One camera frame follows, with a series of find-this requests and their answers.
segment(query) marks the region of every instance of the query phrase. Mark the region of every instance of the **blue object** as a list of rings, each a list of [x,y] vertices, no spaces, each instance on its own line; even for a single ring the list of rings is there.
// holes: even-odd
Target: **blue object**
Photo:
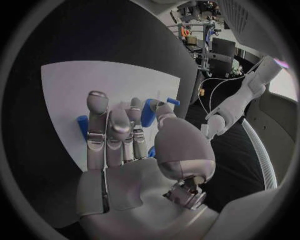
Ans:
[[[153,99],[147,99],[145,102],[145,105],[141,111],[141,117],[140,117],[140,122],[141,126],[144,128],[148,128],[151,126],[155,119],[155,112],[153,112],[150,108],[150,102]]]
[[[166,101],[167,101],[167,103],[174,104],[176,106],[180,105],[180,101],[178,101],[176,99],[173,99],[173,98],[170,98],[170,97],[168,97]]]
[[[77,123],[80,127],[82,135],[85,140],[88,139],[88,127],[89,127],[89,119],[87,115],[81,115],[77,117]]]
[[[155,147],[152,146],[148,151],[148,158],[154,158],[155,157]]]

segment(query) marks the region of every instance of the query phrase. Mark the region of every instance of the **black table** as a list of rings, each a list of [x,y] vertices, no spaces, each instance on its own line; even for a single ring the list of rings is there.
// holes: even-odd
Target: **black table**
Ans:
[[[70,0],[34,30],[14,62],[5,89],[3,138],[13,175],[29,203],[53,227],[77,221],[81,170],[61,143],[43,96],[41,66],[63,61],[110,61],[181,78],[177,116],[184,118],[197,65],[158,20],[125,0]]]

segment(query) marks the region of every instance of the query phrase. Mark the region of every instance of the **black background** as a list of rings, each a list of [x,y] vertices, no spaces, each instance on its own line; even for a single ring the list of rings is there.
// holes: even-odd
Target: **black background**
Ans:
[[[39,1],[8,1],[1,2],[1,37],[0,44],[2,50],[5,48],[5,43],[14,32],[14,29],[18,23],[23,19],[23,17],[28,13],[32,7]],[[297,0],[292,1],[279,1],[275,3],[272,1],[268,4],[267,0],[257,1],[265,2],[270,11],[275,15],[280,16],[280,21],[284,24],[285,29],[294,39],[296,44],[300,46],[300,41],[298,38],[299,28],[300,28],[300,14],[299,7],[300,3]],[[34,236],[30,235],[27,228],[18,220],[16,214],[11,208],[10,204],[6,201],[6,197],[3,192],[0,192],[1,199],[1,233],[3,236],[9,236],[10,239],[15,237],[28,237],[33,239]],[[278,239],[284,237],[284,239],[298,238],[298,217],[300,213],[300,194],[299,191],[296,193],[294,199],[292,199],[291,204],[288,209],[283,212],[283,217],[280,219],[274,219],[274,225],[268,231],[264,232],[264,235],[260,239]]]

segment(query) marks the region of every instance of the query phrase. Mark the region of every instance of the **white robotic arm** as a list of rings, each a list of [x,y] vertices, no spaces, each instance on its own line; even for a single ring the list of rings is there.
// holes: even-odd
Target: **white robotic arm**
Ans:
[[[266,56],[255,72],[245,75],[240,89],[206,116],[207,124],[201,126],[202,133],[210,140],[215,135],[224,134],[243,116],[246,106],[264,93],[265,85],[280,70],[281,67],[270,56]]]

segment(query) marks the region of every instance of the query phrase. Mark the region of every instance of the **white panel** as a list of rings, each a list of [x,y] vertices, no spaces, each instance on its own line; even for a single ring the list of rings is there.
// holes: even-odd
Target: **white panel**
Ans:
[[[149,98],[165,102],[167,97],[176,99],[180,79],[123,63],[67,61],[43,65],[41,81],[53,126],[69,155],[81,170],[86,171],[86,142],[76,118],[89,115],[87,96],[90,91],[106,93],[111,109],[120,102],[129,106],[133,97],[143,102]],[[145,129],[148,149],[154,145],[157,131],[156,121]]]
[[[297,86],[295,85],[292,76],[287,70],[282,69],[270,82],[269,91],[273,94],[284,96],[297,102],[296,88]]]

